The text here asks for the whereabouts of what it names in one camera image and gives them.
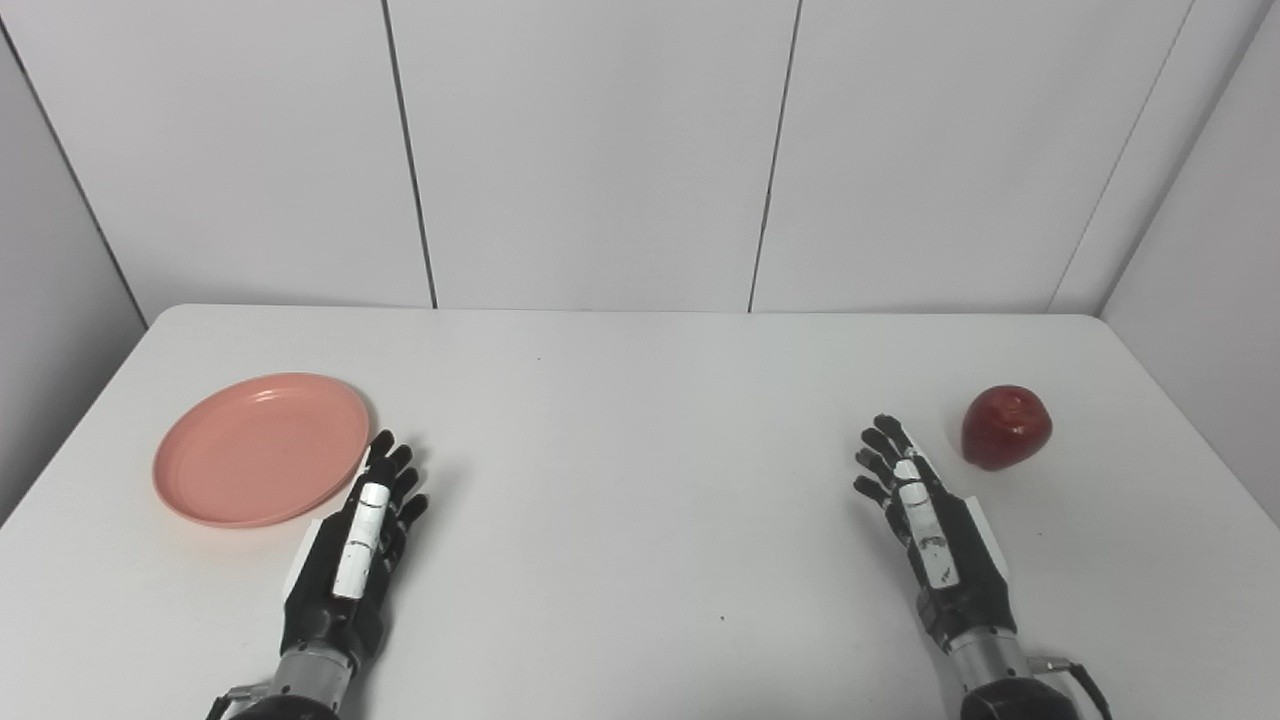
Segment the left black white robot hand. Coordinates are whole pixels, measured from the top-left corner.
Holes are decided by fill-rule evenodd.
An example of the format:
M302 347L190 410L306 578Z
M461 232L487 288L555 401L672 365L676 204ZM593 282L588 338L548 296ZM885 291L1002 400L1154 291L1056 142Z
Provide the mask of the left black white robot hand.
M388 430L371 441L338 511L314 534L284 603L280 652L328 647L358 670L387 638L390 579L426 512L413 451Z

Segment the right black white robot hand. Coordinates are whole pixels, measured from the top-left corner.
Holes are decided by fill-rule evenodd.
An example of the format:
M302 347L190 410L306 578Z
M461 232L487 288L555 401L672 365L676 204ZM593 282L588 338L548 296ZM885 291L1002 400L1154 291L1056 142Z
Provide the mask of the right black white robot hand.
M969 503L947 489L896 416L877 415L860 438L855 460L865 474L854 488L906 551L925 633L942 650L968 632L1016 633L1009 583Z

